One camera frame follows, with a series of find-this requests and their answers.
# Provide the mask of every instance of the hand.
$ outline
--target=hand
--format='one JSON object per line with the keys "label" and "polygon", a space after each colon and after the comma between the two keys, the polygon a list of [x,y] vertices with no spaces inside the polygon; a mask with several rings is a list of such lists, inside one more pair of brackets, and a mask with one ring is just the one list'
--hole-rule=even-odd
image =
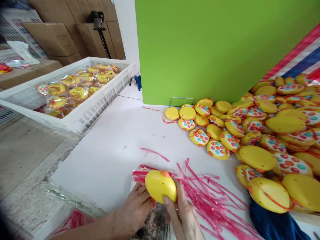
{"label": "hand", "polygon": [[168,197],[164,197],[163,200],[169,214],[166,221],[171,220],[177,240],[205,240],[196,212],[192,204],[187,201],[182,184],[174,178],[173,181],[177,186],[178,211],[176,205]]}
{"label": "hand", "polygon": [[117,239],[132,237],[143,226],[152,208],[152,200],[146,185],[138,182],[122,208],[112,214],[112,235],[117,236]]}

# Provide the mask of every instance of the fingernail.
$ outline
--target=fingernail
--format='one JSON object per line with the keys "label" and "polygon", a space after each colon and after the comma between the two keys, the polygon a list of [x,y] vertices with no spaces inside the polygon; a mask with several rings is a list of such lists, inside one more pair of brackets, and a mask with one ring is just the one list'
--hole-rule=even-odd
{"label": "fingernail", "polygon": [[169,204],[170,204],[170,200],[169,200],[168,197],[164,197],[164,198],[163,198],[163,201],[164,201],[164,204],[165,204],[165,205],[169,205]]}

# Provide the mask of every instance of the blue object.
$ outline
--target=blue object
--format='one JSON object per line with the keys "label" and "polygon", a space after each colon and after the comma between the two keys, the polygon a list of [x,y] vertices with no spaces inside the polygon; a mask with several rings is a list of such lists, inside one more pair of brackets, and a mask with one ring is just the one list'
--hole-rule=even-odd
{"label": "blue object", "polygon": [[141,91],[141,88],[142,88],[142,86],[141,86],[141,75],[134,76],[134,79],[136,80],[136,83],[138,84],[139,91]]}
{"label": "blue object", "polygon": [[251,197],[250,218],[265,240],[311,240],[291,215],[275,213],[258,205]]}

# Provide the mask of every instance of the tiled floor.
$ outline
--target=tiled floor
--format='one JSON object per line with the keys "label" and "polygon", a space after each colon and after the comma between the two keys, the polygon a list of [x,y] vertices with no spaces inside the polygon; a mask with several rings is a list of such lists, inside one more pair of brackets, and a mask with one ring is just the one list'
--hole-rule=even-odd
{"label": "tiled floor", "polygon": [[17,239],[32,239],[62,206],[39,183],[74,143],[27,117],[0,131],[0,205]]}

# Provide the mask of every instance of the green wall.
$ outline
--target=green wall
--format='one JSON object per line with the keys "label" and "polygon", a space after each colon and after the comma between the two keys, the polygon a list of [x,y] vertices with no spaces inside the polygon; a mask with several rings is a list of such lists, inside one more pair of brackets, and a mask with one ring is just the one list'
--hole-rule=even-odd
{"label": "green wall", "polygon": [[237,101],[319,13],[319,0],[136,0],[143,102]]}

